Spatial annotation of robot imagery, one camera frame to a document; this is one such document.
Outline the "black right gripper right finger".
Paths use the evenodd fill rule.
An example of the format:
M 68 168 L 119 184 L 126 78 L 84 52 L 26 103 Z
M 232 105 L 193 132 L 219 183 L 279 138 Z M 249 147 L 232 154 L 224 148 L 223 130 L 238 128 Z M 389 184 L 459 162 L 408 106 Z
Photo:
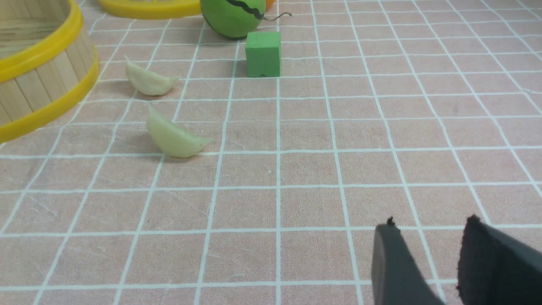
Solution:
M 542 254 L 472 215 L 463 230 L 457 280 L 465 305 L 540 305 Z

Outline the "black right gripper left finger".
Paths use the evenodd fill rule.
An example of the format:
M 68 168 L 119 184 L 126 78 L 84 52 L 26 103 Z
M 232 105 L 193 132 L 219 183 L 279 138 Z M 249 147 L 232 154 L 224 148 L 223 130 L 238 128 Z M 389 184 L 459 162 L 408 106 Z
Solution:
M 376 305 L 442 305 L 424 277 L 393 217 L 374 230 L 371 264 Z

